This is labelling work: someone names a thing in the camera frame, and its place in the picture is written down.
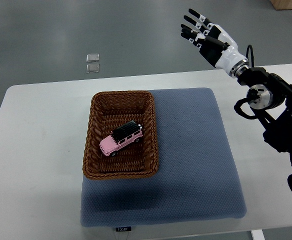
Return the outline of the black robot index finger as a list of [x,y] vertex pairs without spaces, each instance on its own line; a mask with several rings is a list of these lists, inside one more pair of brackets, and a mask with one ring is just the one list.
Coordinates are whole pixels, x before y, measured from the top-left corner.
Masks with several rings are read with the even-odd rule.
[[205,17],[204,15],[196,12],[195,10],[193,9],[189,9],[188,12],[197,18],[197,20],[193,20],[192,18],[190,18],[189,22],[194,25],[195,27],[213,27],[214,24],[207,18]]

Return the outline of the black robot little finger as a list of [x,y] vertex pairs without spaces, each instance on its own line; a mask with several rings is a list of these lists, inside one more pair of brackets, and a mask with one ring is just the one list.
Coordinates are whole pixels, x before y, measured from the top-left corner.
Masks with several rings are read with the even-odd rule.
[[193,44],[196,48],[203,45],[203,34],[200,32],[181,32],[181,37]]

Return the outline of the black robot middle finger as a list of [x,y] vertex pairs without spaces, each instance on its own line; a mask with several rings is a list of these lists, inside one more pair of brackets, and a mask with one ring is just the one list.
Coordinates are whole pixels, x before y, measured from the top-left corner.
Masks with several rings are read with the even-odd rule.
[[192,29],[192,28],[184,25],[183,26],[183,34],[194,34],[194,33],[208,34],[211,30],[210,20],[203,15],[200,15],[197,20],[194,20],[191,17],[185,15],[184,20],[186,20],[188,23],[193,25],[195,28]]

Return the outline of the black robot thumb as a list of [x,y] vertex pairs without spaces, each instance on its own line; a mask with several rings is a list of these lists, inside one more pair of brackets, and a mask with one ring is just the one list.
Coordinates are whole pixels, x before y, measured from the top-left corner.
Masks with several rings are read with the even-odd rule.
[[208,35],[204,35],[203,33],[198,33],[195,41],[200,43],[200,44],[212,44],[212,45],[216,45],[218,47],[221,48],[228,48],[230,45],[227,42],[222,42],[216,38],[213,38],[211,36]]

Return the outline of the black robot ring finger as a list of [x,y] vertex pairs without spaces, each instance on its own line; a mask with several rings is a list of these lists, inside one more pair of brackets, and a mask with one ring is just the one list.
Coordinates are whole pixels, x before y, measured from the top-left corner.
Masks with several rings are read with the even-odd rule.
[[199,36],[200,38],[203,37],[202,33],[193,30],[192,28],[181,24],[181,37],[183,38],[196,38],[197,36]]

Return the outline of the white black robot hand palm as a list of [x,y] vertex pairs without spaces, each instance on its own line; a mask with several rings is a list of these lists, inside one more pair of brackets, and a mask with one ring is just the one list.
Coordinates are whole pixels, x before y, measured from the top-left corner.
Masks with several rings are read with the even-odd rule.
[[230,45],[228,48],[221,48],[213,44],[203,44],[199,48],[199,53],[213,67],[225,71],[234,71],[239,66],[248,63],[248,59],[239,53],[236,42],[219,25],[214,24],[210,32],[204,35],[211,36]]

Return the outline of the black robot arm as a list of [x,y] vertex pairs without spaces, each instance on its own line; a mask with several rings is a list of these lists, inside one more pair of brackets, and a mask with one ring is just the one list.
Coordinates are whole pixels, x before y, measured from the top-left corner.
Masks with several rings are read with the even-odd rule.
[[236,42],[219,25],[189,9],[184,19],[190,28],[181,25],[181,36],[193,44],[213,67],[223,69],[249,90],[234,106],[236,113],[246,119],[258,119],[265,128],[264,141],[280,153],[289,153],[292,165],[292,85],[263,67],[255,67],[248,46],[246,55],[238,51]]

